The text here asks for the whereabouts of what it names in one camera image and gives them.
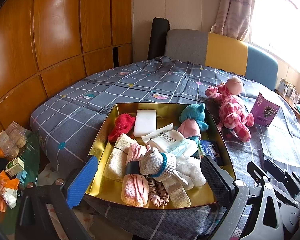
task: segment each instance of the window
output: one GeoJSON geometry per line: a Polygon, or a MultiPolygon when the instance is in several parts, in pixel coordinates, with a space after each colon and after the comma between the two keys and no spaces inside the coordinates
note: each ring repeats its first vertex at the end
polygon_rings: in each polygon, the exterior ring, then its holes
{"type": "Polygon", "coordinates": [[[256,0],[249,43],[300,73],[300,0],[256,0]]]}

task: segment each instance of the white soap bar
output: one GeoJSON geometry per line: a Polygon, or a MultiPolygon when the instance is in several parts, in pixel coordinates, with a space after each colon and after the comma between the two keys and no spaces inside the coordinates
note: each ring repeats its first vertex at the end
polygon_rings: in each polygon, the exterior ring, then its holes
{"type": "Polygon", "coordinates": [[[155,130],[157,130],[156,110],[138,110],[133,135],[141,137],[155,130]]]}

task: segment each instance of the yellow sofa cushion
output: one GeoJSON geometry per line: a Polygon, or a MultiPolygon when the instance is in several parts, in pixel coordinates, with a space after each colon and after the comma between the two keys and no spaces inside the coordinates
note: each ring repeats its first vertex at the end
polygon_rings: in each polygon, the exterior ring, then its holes
{"type": "Polygon", "coordinates": [[[248,46],[246,43],[209,33],[206,55],[206,66],[245,75],[248,59],[248,46]]]}

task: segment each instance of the glass table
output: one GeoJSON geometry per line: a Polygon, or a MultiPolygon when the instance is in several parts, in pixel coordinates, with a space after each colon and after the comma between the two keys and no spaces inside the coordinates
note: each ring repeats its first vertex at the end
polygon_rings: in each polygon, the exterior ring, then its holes
{"type": "Polygon", "coordinates": [[[12,235],[15,232],[17,215],[20,207],[21,192],[29,182],[36,183],[40,163],[39,140],[31,131],[27,130],[28,142],[20,150],[19,156],[23,160],[24,170],[27,176],[24,185],[19,184],[17,206],[13,209],[7,206],[5,213],[0,212],[0,229],[5,235],[12,235]]]}

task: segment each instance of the gold tray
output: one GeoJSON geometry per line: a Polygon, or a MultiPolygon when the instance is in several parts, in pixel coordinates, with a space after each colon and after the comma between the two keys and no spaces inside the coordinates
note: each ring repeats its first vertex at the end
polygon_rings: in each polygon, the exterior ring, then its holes
{"type": "MultiPolygon", "coordinates": [[[[103,200],[126,205],[121,200],[122,182],[117,182],[103,176],[103,171],[105,169],[107,160],[114,147],[114,143],[108,142],[108,135],[114,127],[115,119],[120,114],[127,113],[132,116],[136,116],[137,110],[139,109],[154,109],[157,111],[158,129],[172,122],[174,126],[179,126],[179,116],[186,106],[187,105],[185,104],[166,103],[119,103],[114,105],[111,112],[102,124],[89,152],[89,154],[94,155],[98,158],[98,171],[96,172],[94,179],[88,187],[86,193],[103,200]]],[[[222,169],[226,170],[230,174],[230,176],[235,179],[234,169],[228,154],[228,150],[207,108],[205,109],[205,122],[209,125],[209,128],[206,132],[203,132],[201,134],[201,139],[214,140],[217,142],[220,155],[224,163],[222,169]]],[[[133,130],[130,131],[127,135],[133,139],[136,139],[139,144],[145,145],[141,138],[135,138],[133,136],[133,130]]],[[[191,200],[191,207],[209,205],[217,201],[208,183],[200,188],[194,187],[191,190],[187,190],[186,192],[191,200]]],[[[158,209],[158,207],[154,206],[151,203],[150,199],[144,208],[158,209]]],[[[175,208],[172,203],[169,202],[168,205],[164,207],[164,209],[178,208],[175,208]]]]}

